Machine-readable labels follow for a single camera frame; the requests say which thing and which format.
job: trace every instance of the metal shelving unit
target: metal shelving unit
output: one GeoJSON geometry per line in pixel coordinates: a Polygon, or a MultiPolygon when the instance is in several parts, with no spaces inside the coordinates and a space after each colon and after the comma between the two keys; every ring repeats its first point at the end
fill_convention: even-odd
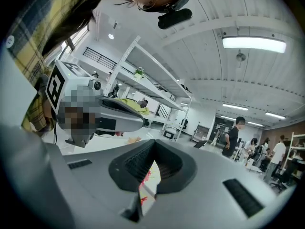
{"type": "Polygon", "coordinates": [[[192,97],[179,84],[179,82],[177,82],[177,79],[175,79],[173,75],[171,75],[170,72],[162,64],[160,64],[160,62],[158,62],[150,53],[148,53],[138,44],[139,40],[140,36],[137,36],[116,65],[106,84],[103,94],[108,95],[114,81],[117,80],[126,84],[130,88],[160,102],[161,104],[168,106],[171,108],[171,110],[167,118],[147,116],[147,119],[164,123],[163,129],[166,127],[166,125],[174,126],[173,118],[170,117],[174,116],[178,110],[185,112],[183,123],[182,125],[179,125],[178,128],[179,132],[176,138],[177,140],[181,134],[182,127],[189,112],[192,97]],[[124,65],[126,66],[126,64],[129,64],[134,68],[142,67],[144,69],[144,74],[147,77],[144,77],[141,80],[135,78],[130,71],[124,68],[124,65]],[[152,81],[156,82],[172,96],[175,96],[175,101],[166,96],[163,92],[159,91],[159,89],[154,86],[152,81]],[[185,98],[190,99],[187,109],[180,106],[182,99],[185,98]]]}
{"type": "Polygon", "coordinates": [[[294,147],[294,146],[292,146],[293,140],[294,140],[294,138],[296,138],[296,137],[305,137],[305,134],[294,135],[294,132],[292,132],[290,147],[289,147],[289,151],[288,151],[288,154],[287,154],[287,158],[286,158],[285,163],[284,163],[284,167],[286,167],[287,160],[292,160],[292,159],[293,159],[293,158],[290,158],[290,157],[289,157],[290,152],[291,152],[293,149],[295,149],[295,150],[304,150],[304,151],[305,151],[305,147],[294,147]]]}

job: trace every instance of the ceiling light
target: ceiling light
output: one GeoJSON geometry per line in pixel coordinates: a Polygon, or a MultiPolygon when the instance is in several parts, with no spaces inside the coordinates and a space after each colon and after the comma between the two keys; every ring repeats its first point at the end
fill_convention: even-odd
{"type": "Polygon", "coordinates": [[[241,109],[241,110],[248,110],[248,108],[234,106],[234,105],[230,105],[230,104],[223,104],[223,107],[229,107],[229,108],[241,109]]]}
{"type": "Polygon", "coordinates": [[[257,126],[263,126],[263,125],[261,125],[261,124],[253,123],[253,122],[250,122],[250,121],[248,121],[248,123],[249,123],[249,124],[253,124],[253,125],[257,125],[257,126]]]}
{"type": "Polygon", "coordinates": [[[227,117],[227,116],[223,116],[223,115],[221,115],[220,117],[228,119],[228,120],[236,120],[236,119],[233,119],[233,118],[230,118],[230,117],[227,117]]]}
{"type": "Polygon", "coordinates": [[[280,115],[269,113],[269,112],[266,112],[265,115],[269,115],[269,116],[279,118],[279,119],[282,119],[282,120],[286,119],[286,117],[284,117],[284,116],[280,116],[280,115]]]}
{"type": "Polygon", "coordinates": [[[286,43],[281,40],[256,36],[223,37],[224,48],[255,48],[284,53],[286,43]]]}

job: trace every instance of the person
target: person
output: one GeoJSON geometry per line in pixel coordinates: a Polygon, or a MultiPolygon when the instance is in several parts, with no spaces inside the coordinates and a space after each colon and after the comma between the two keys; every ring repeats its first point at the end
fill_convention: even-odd
{"type": "Polygon", "coordinates": [[[265,141],[263,142],[263,144],[262,144],[262,146],[263,146],[262,154],[265,154],[265,153],[266,153],[266,150],[267,150],[267,148],[268,148],[269,140],[270,140],[270,139],[267,137],[267,138],[265,139],[265,141]]]}
{"type": "Polygon", "coordinates": [[[266,170],[266,175],[264,177],[264,181],[266,183],[269,183],[272,173],[274,172],[275,168],[280,163],[280,161],[282,161],[282,159],[285,155],[286,146],[284,144],[284,138],[285,138],[284,135],[280,136],[279,143],[277,145],[275,145],[275,147],[272,151],[273,156],[272,156],[270,164],[266,170]]]}
{"type": "Polygon", "coordinates": [[[217,139],[219,139],[219,137],[220,137],[221,129],[218,128],[217,132],[214,132],[214,133],[215,133],[215,137],[214,137],[213,141],[211,142],[211,145],[216,146],[217,139]]]}
{"type": "MultiPolygon", "coordinates": [[[[101,0],[29,0],[7,32],[14,38],[8,51],[15,64],[38,91],[28,108],[22,127],[39,136],[51,131],[55,121],[51,105],[40,89],[45,88],[42,76],[49,77],[51,70],[44,60],[65,40],[94,20],[93,10],[101,0]]],[[[163,11],[179,0],[126,0],[147,12],[163,11]]]]}
{"type": "Polygon", "coordinates": [[[245,122],[246,120],[243,117],[237,117],[235,126],[231,129],[229,133],[225,134],[226,144],[222,151],[223,156],[228,158],[232,156],[237,144],[238,132],[239,130],[244,128],[245,122]]]}
{"type": "Polygon", "coordinates": [[[252,138],[251,141],[245,143],[238,160],[240,163],[244,163],[248,159],[249,155],[254,154],[256,144],[257,138],[252,138]]]}
{"type": "Polygon", "coordinates": [[[138,101],[137,104],[140,105],[140,107],[143,109],[147,106],[148,101],[146,99],[142,100],[142,101],[138,101]]]}

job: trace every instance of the yellow cloth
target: yellow cloth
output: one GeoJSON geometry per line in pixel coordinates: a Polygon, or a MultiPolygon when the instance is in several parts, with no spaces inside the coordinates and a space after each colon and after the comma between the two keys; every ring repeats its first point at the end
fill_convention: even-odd
{"type": "MultiPolygon", "coordinates": [[[[9,52],[16,65],[35,86],[41,74],[46,74],[42,51],[54,30],[65,20],[72,8],[86,0],[30,0],[12,24],[9,35],[15,42],[9,52]]],[[[31,130],[30,122],[37,131],[47,132],[53,127],[51,120],[44,117],[42,96],[33,101],[23,121],[23,128],[31,130]]]]}
{"type": "Polygon", "coordinates": [[[140,105],[134,100],[126,99],[126,98],[122,98],[118,100],[123,102],[124,104],[127,104],[129,107],[133,108],[135,111],[139,112],[140,114],[149,115],[148,107],[141,108],[140,105]]]}

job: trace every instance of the man in black shirt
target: man in black shirt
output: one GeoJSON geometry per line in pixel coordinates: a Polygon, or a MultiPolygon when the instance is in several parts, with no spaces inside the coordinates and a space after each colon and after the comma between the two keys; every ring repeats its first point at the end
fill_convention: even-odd
{"type": "Polygon", "coordinates": [[[244,128],[245,119],[243,117],[237,117],[236,125],[231,129],[229,133],[225,135],[226,144],[223,149],[223,156],[230,158],[235,150],[237,139],[238,139],[238,131],[244,128]]]}

